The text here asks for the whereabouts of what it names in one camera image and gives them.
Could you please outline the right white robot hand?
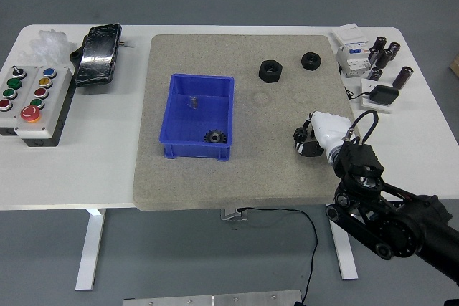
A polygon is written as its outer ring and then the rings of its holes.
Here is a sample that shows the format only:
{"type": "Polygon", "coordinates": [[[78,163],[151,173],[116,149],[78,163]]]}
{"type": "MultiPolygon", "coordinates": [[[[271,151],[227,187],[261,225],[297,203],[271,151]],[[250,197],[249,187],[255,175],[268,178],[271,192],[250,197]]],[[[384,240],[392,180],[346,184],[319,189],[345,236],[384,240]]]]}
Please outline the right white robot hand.
{"type": "Polygon", "coordinates": [[[295,129],[295,149],[305,157],[319,157],[325,153],[328,162],[333,164],[350,127],[351,121],[346,117],[315,111],[295,129]]]}

